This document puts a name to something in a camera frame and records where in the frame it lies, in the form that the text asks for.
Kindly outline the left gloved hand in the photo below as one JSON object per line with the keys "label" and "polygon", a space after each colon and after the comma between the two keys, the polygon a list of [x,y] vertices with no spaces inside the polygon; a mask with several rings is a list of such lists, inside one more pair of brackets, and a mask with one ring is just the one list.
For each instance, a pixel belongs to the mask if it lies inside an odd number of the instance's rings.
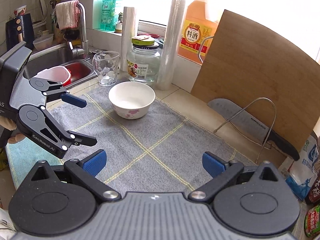
{"label": "left gloved hand", "polygon": [[[3,116],[0,116],[0,119],[1,119],[0,120],[1,126],[3,128],[6,128],[11,132],[17,128],[17,125],[13,120],[8,119],[8,118],[3,117]],[[9,144],[16,144],[16,143],[18,143],[18,142],[20,142],[20,141],[22,141],[24,139],[25,139],[25,135],[23,135],[22,133],[18,133],[15,136],[11,136],[8,139],[8,143]]]}

